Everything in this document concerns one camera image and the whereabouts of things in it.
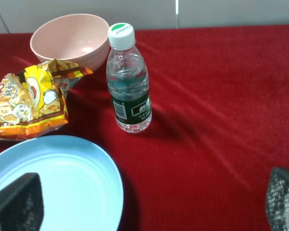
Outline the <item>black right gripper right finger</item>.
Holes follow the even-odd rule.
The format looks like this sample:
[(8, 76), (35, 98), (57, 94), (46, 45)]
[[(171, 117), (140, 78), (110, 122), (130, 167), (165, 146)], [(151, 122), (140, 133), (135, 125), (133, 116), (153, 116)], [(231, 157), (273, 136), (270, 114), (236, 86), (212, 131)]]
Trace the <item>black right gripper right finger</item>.
[(271, 230), (289, 231), (289, 170), (272, 168), (266, 199), (265, 213)]

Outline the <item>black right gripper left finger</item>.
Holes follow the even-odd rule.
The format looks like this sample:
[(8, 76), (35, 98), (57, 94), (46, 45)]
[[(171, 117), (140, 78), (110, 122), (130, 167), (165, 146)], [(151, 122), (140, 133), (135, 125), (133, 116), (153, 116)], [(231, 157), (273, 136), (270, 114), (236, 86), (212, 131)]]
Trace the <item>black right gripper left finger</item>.
[(38, 231), (43, 218), (38, 173), (26, 173), (0, 190), (0, 231)]

